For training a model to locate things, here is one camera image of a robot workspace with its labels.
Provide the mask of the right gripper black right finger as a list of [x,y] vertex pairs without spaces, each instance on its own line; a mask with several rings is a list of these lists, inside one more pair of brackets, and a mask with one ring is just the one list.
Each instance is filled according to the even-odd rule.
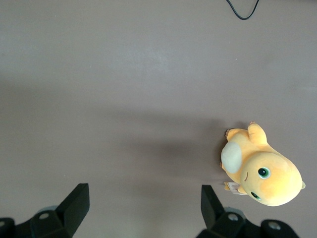
[[206,225],[199,238],[296,238],[285,222],[263,220],[260,226],[251,223],[238,209],[224,208],[211,185],[201,187],[201,213]]

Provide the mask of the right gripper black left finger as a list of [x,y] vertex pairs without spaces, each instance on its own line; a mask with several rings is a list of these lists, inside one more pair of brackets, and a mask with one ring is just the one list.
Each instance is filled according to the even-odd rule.
[[53,210],[43,210],[28,221],[15,224],[12,218],[0,219],[2,238],[71,238],[89,211],[89,185],[78,184]]

